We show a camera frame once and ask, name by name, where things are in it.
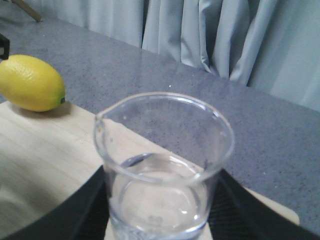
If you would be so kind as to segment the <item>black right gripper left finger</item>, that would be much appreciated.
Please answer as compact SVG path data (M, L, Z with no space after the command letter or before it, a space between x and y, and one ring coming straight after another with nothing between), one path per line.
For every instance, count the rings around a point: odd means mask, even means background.
M97 171L67 200L5 240L103 240L109 219L104 170Z

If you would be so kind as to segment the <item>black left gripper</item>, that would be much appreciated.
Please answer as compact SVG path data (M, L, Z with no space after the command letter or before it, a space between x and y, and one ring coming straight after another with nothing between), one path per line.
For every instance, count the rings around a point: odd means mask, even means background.
M10 40L0 34L0 58L7 60L10 54Z

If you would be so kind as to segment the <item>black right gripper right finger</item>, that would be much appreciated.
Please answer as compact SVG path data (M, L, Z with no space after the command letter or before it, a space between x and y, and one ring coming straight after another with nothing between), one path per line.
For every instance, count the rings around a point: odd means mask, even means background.
M208 225L214 240L318 240L245 190L226 170L218 173Z

